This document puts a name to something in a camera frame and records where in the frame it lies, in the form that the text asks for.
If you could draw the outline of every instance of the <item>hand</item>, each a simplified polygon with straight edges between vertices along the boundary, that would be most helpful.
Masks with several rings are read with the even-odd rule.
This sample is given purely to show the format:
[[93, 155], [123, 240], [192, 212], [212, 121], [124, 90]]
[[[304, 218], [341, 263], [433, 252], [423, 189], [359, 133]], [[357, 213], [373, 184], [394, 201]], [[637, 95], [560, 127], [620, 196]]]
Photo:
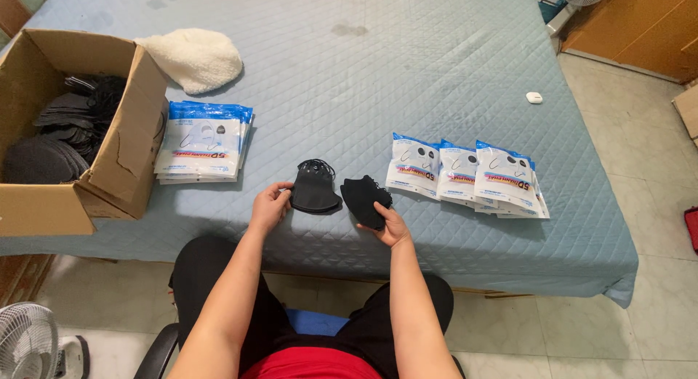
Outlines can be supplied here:
[[378, 237], [378, 240], [382, 241], [390, 248], [393, 248], [401, 241], [412, 240], [410, 230], [407, 229], [405, 221], [403, 221], [400, 214], [397, 214], [395, 209], [390, 208], [390, 210], [388, 210], [378, 202], [374, 202], [373, 207], [375, 207], [376, 211], [382, 215], [383, 218], [385, 218], [385, 228], [383, 228], [383, 230], [375, 230], [361, 224], [357, 224], [356, 226], [358, 226], [360, 229], [370, 230], [373, 232], [373, 234], [375, 234], [376, 237]]
[[291, 197], [291, 187], [293, 183], [290, 181], [281, 181], [258, 193], [252, 204], [252, 219], [248, 230], [258, 230], [266, 236], [282, 222], [286, 211], [291, 209], [291, 202], [288, 201]]

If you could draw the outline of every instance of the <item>diamond quilted pattern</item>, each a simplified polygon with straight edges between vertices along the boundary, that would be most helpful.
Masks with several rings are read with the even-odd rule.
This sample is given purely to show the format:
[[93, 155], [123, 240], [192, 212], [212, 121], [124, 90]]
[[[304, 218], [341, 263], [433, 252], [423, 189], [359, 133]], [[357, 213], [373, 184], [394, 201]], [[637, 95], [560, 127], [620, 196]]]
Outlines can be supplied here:
[[[156, 186], [140, 221], [0, 239], [0, 253], [173, 261], [197, 235], [239, 238], [254, 194], [292, 180], [304, 159], [326, 160], [337, 181], [383, 178], [396, 131], [530, 154], [551, 213], [500, 220], [397, 192], [425, 271], [452, 285], [630, 303], [637, 254], [535, 0], [48, 0], [27, 26], [127, 38], [220, 31], [240, 50], [243, 77], [197, 99], [254, 107], [256, 120], [239, 183]], [[545, 101], [528, 104], [529, 91]], [[189, 97], [173, 84], [168, 98]], [[346, 210], [292, 212], [265, 267], [386, 277], [388, 250], [353, 223]]]

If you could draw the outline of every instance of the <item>tiled floor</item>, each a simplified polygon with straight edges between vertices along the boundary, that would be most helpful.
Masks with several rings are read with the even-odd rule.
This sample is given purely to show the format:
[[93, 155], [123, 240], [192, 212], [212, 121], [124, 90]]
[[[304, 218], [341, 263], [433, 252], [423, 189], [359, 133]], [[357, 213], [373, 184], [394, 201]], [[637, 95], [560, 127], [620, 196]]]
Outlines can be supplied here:
[[[625, 311], [605, 297], [457, 293], [448, 345], [470, 379], [698, 378], [698, 257], [682, 221], [682, 211], [698, 205], [698, 150], [671, 105], [683, 89], [576, 56], [559, 60], [641, 254], [633, 303]], [[132, 378], [155, 333], [176, 320], [171, 270], [60, 258], [39, 302], [56, 312], [65, 334], [86, 336], [91, 379]], [[377, 288], [267, 280], [288, 306], [335, 315]]]

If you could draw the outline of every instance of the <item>red object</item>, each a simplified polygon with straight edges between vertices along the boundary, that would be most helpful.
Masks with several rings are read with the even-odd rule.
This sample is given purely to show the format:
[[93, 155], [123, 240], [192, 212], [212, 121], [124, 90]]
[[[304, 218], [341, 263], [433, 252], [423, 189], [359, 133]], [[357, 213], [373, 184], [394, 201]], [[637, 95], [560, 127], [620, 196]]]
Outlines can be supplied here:
[[380, 379], [369, 363], [330, 348], [288, 348], [253, 365], [240, 379]]
[[693, 250], [698, 255], [698, 207], [692, 207], [683, 213], [683, 219], [688, 227], [688, 234], [691, 236]]

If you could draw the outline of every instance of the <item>person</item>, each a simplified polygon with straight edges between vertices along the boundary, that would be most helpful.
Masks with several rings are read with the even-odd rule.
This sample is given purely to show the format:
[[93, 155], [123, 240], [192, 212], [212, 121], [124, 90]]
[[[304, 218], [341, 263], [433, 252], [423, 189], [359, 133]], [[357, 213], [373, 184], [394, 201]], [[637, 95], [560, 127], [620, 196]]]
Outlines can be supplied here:
[[198, 237], [179, 253], [171, 286], [180, 352], [168, 379], [462, 378], [443, 337], [453, 292], [422, 275], [402, 217], [378, 202], [385, 229], [371, 231], [390, 248], [390, 282], [336, 336], [296, 334], [260, 273], [262, 245], [290, 210], [291, 187], [274, 183], [257, 195], [237, 246]]

